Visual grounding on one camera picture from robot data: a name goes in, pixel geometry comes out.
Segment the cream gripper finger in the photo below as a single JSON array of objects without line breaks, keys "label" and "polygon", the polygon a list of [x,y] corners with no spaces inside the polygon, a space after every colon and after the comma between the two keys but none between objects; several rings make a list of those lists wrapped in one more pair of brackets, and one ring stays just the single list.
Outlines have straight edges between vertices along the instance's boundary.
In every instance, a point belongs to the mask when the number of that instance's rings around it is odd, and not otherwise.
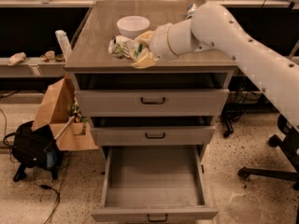
[{"label": "cream gripper finger", "polygon": [[152,35],[153,35],[152,31],[144,32],[143,34],[137,36],[135,38],[135,41],[148,46],[150,44]]},{"label": "cream gripper finger", "polygon": [[132,56],[132,66],[137,69],[144,69],[155,65],[158,59],[150,52],[143,51],[138,55]]}]

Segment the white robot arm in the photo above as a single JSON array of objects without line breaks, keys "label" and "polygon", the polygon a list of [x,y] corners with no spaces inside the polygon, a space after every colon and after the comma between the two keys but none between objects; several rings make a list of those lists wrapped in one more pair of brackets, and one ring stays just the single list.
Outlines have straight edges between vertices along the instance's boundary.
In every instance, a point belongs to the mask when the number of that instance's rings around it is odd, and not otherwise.
[{"label": "white robot arm", "polygon": [[200,46],[234,60],[291,126],[299,130],[299,65],[256,41],[225,7],[216,3],[201,5],[188,20],[159,26],[151,34],[149,53],[134,66],[145,68],[171,61]]}]

